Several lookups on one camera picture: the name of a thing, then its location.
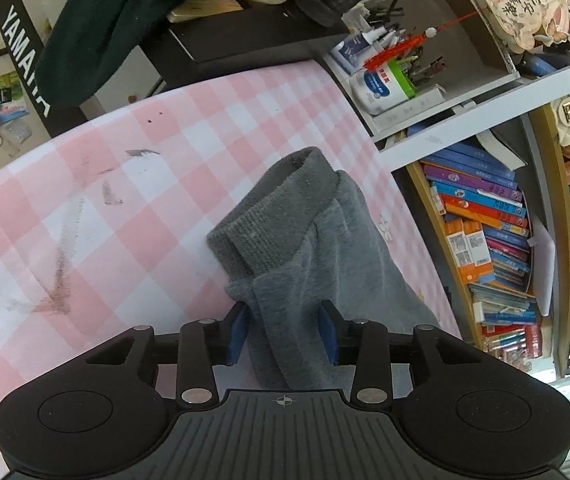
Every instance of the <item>gray fabric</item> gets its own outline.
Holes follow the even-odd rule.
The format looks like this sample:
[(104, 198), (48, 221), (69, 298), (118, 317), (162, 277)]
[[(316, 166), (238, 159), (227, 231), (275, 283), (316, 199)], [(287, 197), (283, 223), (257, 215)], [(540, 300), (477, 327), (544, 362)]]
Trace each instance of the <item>gray fabric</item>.
[[(357, 184), (318, 148), (270, 168), (207, 241), (231, 278), (227, 293), (252, 310), (248, 344), (265, 388), (350, 389), (353, 369), (331, 366), (318, 334), (321, 300), (391, 332), (438, 325), (391, 260)], [(394, 367), (395, 395), (411, 389), (406, 367)]]

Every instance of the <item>dark green cloth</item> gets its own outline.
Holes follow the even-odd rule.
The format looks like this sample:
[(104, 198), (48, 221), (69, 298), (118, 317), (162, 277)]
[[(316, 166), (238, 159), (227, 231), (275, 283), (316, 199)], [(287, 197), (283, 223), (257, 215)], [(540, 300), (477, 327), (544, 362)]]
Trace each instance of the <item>dark green cloth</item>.
[(68, 0), (36, 67), (52, 106), (86, 101), (149, 29), (185, 0)]

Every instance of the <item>pink and white tablecloth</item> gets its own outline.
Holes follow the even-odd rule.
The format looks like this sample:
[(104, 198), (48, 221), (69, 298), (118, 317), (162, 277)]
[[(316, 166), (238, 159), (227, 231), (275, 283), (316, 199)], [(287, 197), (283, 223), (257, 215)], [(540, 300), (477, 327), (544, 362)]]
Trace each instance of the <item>pink and white tablecloth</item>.
[[(153, 97), (0, 171), (0, 400), (132, 325), (165, 333), (224, 316), (227, 278), (206, 234), (271, 164), (313, 145), (359, 184), (407, 282), (459, 335), (366, 130), (330, 76), (302, 62)], [(217, 378), (223, 390), (256, 385), (246, 355)]]

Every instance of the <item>ribbed cuff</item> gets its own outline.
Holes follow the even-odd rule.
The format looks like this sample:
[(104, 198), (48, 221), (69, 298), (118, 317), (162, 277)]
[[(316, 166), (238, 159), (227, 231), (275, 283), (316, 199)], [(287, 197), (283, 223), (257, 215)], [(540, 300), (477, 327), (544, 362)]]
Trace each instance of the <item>ribbed cuff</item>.
[(334, 198), (338, 181), (316, 147), (274, 164), (207, 235), (230, 279), (259, 276), (290, 260), (314, 218)]

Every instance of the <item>orange book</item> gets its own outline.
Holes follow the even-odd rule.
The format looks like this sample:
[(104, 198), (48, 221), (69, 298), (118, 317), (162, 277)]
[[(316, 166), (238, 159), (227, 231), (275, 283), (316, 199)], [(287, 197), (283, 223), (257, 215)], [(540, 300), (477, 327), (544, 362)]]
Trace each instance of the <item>orange book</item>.
[(520, 235), (524, 237), (529, 237), (529, 230), (523, 227), (519, 227), (514, 224), (510, 224), (508, 222), (502, 222), (497, 218), (492, 218), (490, 216), (481, 215), (474, 211), (469, 211), (469, 209), (465, 209), (464, 207), (460, 207), (457, 205), (452, 205), (450, 203), (445, 202), (445, 210), (448, 213), (452, 213), (454, 215), (463, 216), (465, 218), (469, 218), (470, 220), (476, 220), (481, 224), (489, 225), (496, 229), (500, 229), (501, 231), (506, 231), (508, 233), (514, 233), (515, 235)]
[(457, 218), (451, 222), (445, 222), (445, 234), (449, 249), (454, 255), (460, 278), (465, 285), (467, 283), (473, 283), (476, 279), (476, 266), (472, 259), (469, 242), (465, 236), (463, 220)]
[(498, 211), (492, 207), (488, 207), (485, 205), (477, 204), (475, 202), (468, 202), (467, 200), (463, 200), (462, 198), (457, 198), (451, 195), (442, 194), (440, 199), (445, 204), (451, 204), (456, 207), (464, 207), (465, 209), (469, 209), (469, 211), (473, 213), (478, 213), (479, 215), (485, 215), (489, 218), (495, 218), (497, 220), (501, 220), (503, 222), (507, 222), (508, 224), (517, 225), (520, 227), (527, 227), (527, 219), (521, 218), (520, 216), (512, 215), (510, 213), (505, 213), (504, 211)]
[(472, 251), (472, 260), (476, 266), (476, 281), (484, 283), (493, 280), (495, 278), (494, 265), (492, 264), (487, 240), (485, 240), (484, 232), (482, 232), (481, 223), (474, 220), (465, 220), (463, 228)]

